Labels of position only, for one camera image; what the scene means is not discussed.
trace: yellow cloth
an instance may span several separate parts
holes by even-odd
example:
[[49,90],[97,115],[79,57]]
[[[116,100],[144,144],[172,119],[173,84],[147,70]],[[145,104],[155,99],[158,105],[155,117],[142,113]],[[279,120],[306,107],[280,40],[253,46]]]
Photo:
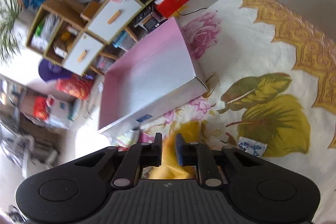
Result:
[[177,163],[175,151],[175,137],[181,133],[187,143],[198,142],[201,131],[199,121],[190,121],[175,128],[176,123],[171,126],[169,137],[164,141],[162,148],[162,165],[151,171],[149,179],[189,179],[195,177],[195,168],[192,166],[181,167]]

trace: storage bin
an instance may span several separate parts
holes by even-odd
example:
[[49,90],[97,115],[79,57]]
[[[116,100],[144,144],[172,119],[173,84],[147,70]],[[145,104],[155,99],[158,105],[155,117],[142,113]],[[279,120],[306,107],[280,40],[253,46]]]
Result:
[[98,133],[115,138],[208,91],[196,60],[171,18],[108,70]]

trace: gold border pattern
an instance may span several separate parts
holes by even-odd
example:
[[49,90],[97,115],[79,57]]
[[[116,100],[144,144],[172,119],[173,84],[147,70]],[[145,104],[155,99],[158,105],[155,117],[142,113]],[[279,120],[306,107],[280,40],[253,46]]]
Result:
[[243,0],[242,7],[258,9],[255,22],[275,25],[273,41],[296,47],[293,69],[302,69],[318,80],[318,94],[312,105],[336,114],[336,46],[321,30],[276,0]]

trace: white cabinet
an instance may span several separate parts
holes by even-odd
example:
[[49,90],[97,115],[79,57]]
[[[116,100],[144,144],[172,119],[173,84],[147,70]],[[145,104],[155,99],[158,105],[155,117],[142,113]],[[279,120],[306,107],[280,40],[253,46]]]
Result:
[[78,75],[83,75],[95,56],[104,45],[88,34],[82,34],[70,50],[63,63],[63,68]]
[[[134,18],[143,9],[136,0],[125,0],[123,3],[109,1],[106,3],[100,13],[92,19],[87,29],[101,37],[103,40],[111,43],[112,38],[125,27],[126,24]],[[119,16],[109,24],[109,20],[120,11]]]

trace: red mesh bag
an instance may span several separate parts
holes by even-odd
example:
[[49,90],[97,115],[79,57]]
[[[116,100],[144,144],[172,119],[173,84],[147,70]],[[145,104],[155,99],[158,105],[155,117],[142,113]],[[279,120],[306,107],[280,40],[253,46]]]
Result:
[[39,96],[36,97],[33,115],[40,121],[45,121],[49,117],[49,113],[47,111],[47,98]]
[[56,89],[78,99],[86,100],[93,86],[93,80],[73,75],[70,79],[58,79]]

